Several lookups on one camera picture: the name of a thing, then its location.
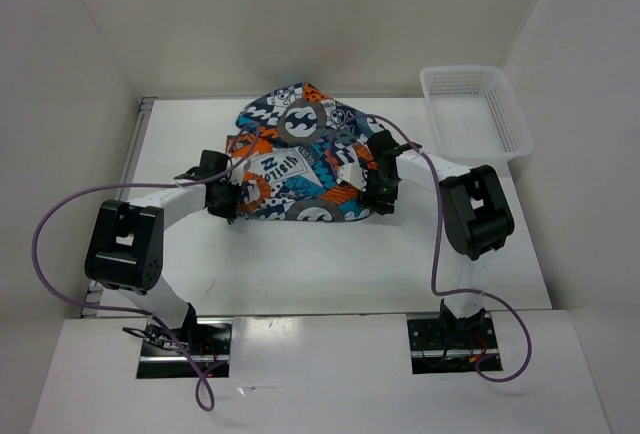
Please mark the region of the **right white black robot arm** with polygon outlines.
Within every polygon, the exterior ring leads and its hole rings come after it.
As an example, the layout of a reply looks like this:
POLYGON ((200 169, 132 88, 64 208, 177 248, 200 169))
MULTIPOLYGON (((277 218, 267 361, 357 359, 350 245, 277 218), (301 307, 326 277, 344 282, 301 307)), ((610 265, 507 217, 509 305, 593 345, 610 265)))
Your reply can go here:
POLYGON ((413 143, 401 145, 388 131, 373 135, 366 146, 376 166, 365 171, 358 194, 362 207, 393 213, 403 181, 435 195, 430 288, 440 298, 440 339, 460 347, 481 330, 490 261, 515 230, 498 175, 489 165, 471 168, 430 156, 413 143))

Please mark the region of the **colourful patterned shorts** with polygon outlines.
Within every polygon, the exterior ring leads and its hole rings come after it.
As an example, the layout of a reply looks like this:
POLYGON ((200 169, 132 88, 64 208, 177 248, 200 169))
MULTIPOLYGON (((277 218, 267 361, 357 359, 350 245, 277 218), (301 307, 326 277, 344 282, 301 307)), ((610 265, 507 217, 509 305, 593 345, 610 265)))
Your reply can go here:
POLYGON ((336 174, 346 163, 376 166, 366 143, 388 131, 377 121, 300 82, 252 101, 235 125, 225 151, 232 160, 251 160, 257 174, 239 186, 238 216, 352 222, 373 214, 358 206, 360 191, 338 184, 336 174))

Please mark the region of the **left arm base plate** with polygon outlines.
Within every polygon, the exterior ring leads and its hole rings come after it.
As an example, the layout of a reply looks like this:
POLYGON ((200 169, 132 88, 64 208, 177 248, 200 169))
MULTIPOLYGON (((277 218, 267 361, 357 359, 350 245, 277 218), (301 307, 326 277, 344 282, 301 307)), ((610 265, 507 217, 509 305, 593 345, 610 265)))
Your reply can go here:
MULTIPOLYGON (((204 335, 188 347, 198 369, 207 378, 228 378, 232 340, 232 320, 198 322, 204 335)), ((144 330, 124 328, 124 332, 142 340, 136 378, 188 379, 197 377, 188 360, 165 333, 156 326, 144 330)))

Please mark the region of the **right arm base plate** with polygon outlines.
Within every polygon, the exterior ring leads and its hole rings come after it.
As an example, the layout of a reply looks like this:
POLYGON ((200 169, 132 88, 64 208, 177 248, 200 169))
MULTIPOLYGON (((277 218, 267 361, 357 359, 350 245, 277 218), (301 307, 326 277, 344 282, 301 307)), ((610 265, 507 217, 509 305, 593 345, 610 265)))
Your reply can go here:
POLYGON ((446 340, 435 314, 407 319, 413 375, 457 374, 481 370, 502 372, 498 342, 490 317, 466 340, 446 340))

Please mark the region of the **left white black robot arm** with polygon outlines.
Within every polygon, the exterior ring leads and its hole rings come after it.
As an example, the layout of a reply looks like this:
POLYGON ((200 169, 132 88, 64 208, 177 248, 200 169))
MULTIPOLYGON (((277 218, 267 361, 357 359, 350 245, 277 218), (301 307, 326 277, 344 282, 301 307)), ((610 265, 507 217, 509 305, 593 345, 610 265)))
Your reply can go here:
POLYGON ((127 298, 152 320, 145 342, 185 354, 213 340, 195 308, 162 274, 164 233, 187 216, 207 211, 233 221, 240 187, 230 181, 230 157, 205 150, 197 166, 176 177, 175 188, 129 202, 107 200, 98 211, 85 259, 86 276, 127 298))

